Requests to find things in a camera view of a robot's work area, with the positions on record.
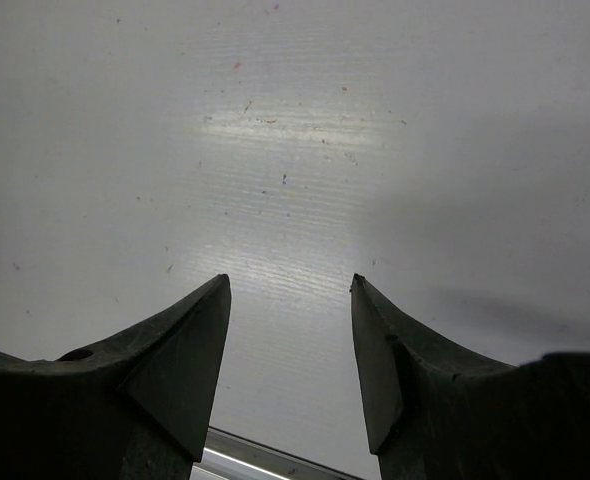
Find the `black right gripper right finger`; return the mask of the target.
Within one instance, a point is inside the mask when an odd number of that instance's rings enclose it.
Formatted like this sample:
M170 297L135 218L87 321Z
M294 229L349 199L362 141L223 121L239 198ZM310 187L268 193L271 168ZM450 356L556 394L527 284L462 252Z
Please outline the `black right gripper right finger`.
M510 366L404 313L363 276L351 318L385 479L590 479L590 353Z

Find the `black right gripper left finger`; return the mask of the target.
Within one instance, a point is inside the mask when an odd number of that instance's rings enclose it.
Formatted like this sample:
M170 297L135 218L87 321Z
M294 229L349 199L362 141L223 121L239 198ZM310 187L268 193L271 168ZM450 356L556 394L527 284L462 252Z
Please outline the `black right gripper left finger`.
M229 325L220 274L53 360L0 352L0 479L186 479L203 455Z

